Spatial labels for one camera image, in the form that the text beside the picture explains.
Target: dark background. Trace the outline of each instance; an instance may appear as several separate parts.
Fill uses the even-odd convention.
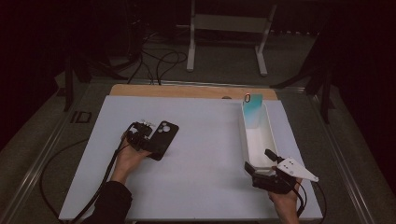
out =
[[[144,2],[141,13],[145,23],[163,35],[174,37],[176,24],[190,22],[190,1],[140,2]],[[242,5],[236,0],[197,2],[197,10],[205,13],[261,15],[254,6],[262,1],[252,0],[249,4],[245,1]],[[97,26],[90,1],[3,1],[0,8],[0,148],[3,148],[57,91],[53,78],[64,70],[71,42],[84,46],[87,53],[103,57],[100,46],[106,42],[106,34]],[[339,87],[393,192],[396,189],[391,173],[396,168],[393,163],[396,157],[395,8],[391,2],[380,1],[281,3],[272,26],[276,35],[287,31],[303,35],[320,32],[307,58],[309,63],[333,60],[336,52],[333,84]],[[113,28],[122,30],[122,25]]]

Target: metal frame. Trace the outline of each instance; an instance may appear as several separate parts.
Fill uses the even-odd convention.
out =
[[[276,11],[276,5],[272,5],[271,11],[267,18],[247,18],[247,17],[232,17],[232,16],[217,16],[205,15],[195,13],[195,0],[191,0],[191,25],[190,25],[190,46],[187,59],[187,71],[194,70],[195,61],[195,30],[221,30],[221,31],[236,31],[236,32],[251,32],[262,34],[262,42],[255,47],[257,56],[257,63],[259,64],[260,75],[267,76],[267,68],[265,65],[262,51],[270,33],[272,20]]]
[[[175,85],[175,84],[181,84],[178,82],[168,82],[166,83],[167,85]],[[210,83],[189,83],[187,85],[193,85],[193,86],[223,86],[221,84],[210,84]],[[245,85],[226,85],[226,86],[235,86],[235,87],[248,87]],[[263,86],[253,86],[255,88],[262,88]],[[284,90],[276,90],[276,92],[290,92],[290,93],[304,93],[304,89],[302,88],[285,88]],[[77,104],[80,102],[82,96],[84,94],[81,94],[78,97],[78,100],[72,104],[71,110],[73,111],[74,108],[77,106]],[[346,185],[347,192],[350,196],[351,201],[353,202],[355,209],[358,213],[358,216],[361,220],[361,223],[375,223],[375,219],[373,217],[373,214],[371,213],[370,209],[368,208],[366,201],[364,200],[364,197],[361,193],[361,190],[358,186],[358,183],[355,180],[355,177],[351,173],[349,166],[347,164],[347,161],[344,158],[343,152],[340,148],[340,146],[337,143],[337,140],[335,139],[335,136],[333,135],[332,127],[329,124],[326,124],[319,111],[319,100],[317,96],[314,97],[309,97],[309,101],[314,108],[314,111],[317,114],[318,119],[320,120],[320,123],[322,125],[322,129],[325,131],[327,138],[329,139],[329,142],[332,145],[332,156],[335,160],[335,163],[337,164],[337,168],[340,171],[341,177],[344,180],[344,183]],[[19,188],[16,190],[16,193],[11,200],[11,202],[8,204],[8,207],[6,208],[4,214],[0,217],[0,223],[12,223],[12,221],[15,220],[17,217],[18,213],[22,209],[24,203],[28,199],[31,191],[33,190],[33,187],[35,186],[36,181],[38,180],[41,171],[43,169],[43,166],[45,164],[45,161],[48,160],[50,153],[53,151],[53,148],[55,147],[56,143],[59,141],[59,137],[63,131],[65,123],[70,119],[71,117],[71,112],[65,113],[64,116],[59,120],[59,123],[53,130],[51,136],[49,137],[47,144],[43,146],[40,155],[37,157],[35,160],[34,164],[31,166],[29,171],[27,172],[25,178],[22,180],[21,185]]]

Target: white box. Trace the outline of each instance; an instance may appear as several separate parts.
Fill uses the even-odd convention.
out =
[[[256,108],[257,111],[247,113],[244,109],[246,102],[241,104],[242,113],[239,118],[239,130],[241,135],[244,162],[247,161],[256,169],[256,173],[268,175],[272,172],[272,166],[277,166],[265,154],[265,149],[272,150],[277,155],[276,144],[273,137],[271,123],[268,118],[265,103]],[[247,120],[255,120],[257,125],[247,124]]]

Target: open box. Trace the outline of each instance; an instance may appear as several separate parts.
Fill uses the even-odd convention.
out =
[[[269,175],[272,166],[276,166],[277,163],[271,161],[264,151],[268,148],[277,155],[277,150],[262,95],[247,94],[241,109],[239,130],[244,161],[252,165],[256,173]]]

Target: metal rail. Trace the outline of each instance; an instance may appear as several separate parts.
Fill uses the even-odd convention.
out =
[[[91,83],[113,83],[122,84],[117,80],[109,78],[93,78]],[[238,88],[260,88],[260,89],[270,89],[268,85],[240,85],[240,84],[227,84],[227,83],[215,83],[215,82],[186,82],[186,81],[161,81],[163,86],[206,86],[206,87],[238,87]],[[148,85],[149,81],[147,79],[134,79],[131,83],[136,85]],[[289,92],[289,93],[303,93],[304,87],[286,87],[284,89],[274,90],[275,92]]]
[[[52,133],[49,136],[46,144],[41,149],[39,155],[27,171],[26,175],[24,176],[20,186],[16,190],[14,197],[8,203],[8,206],[0,217],[1,224],[8,224],[13,223],[18,215],[18,213],[22,210],[25,202],[29,198],[30,193],[32,192],[33,188],[35,187],[35,183],[37,182],[38,178],[41,175],[41,172],[50,158],[51,153],[53,152],[54,147],[57,145],[59,141],[59,137],[64,130],[64,126],[67,121],[72,116],[72,111],[75,111],[78,103],[81,101],[82,97],[84,96],[85,91],[83,91],[78,99],[71,105],[70,109],[67,113],[63,113],[57,122],[55,128],[53,129]]]
[[[368,208],[366,201],[364,201],[364,197],[361,194],[361,189],[359,188],[358,183],[356,182],[353,174],[351,173],[348,163],[344,158],[343,151],[338,145],[338,142],[333,134],[332,126],[330,124],[326,124],[320,115],[319,111],[319,99],[317,96],[313,98],[309,97],[309,101],[314,108],[315,114],[317,115],[320,124],[329,139],[330,144],[332,145],[332,156],[334,157],[335,164],[337,165],[338,170],[340,171],[341,177],[344,180],[344,184],[346,185],[346,190],[349,194],[351,201],[353,202],[355,209],[358,213],[359,219],[361,223],[367,224],[375,224],[375,220],[373,218],[370,209]]]

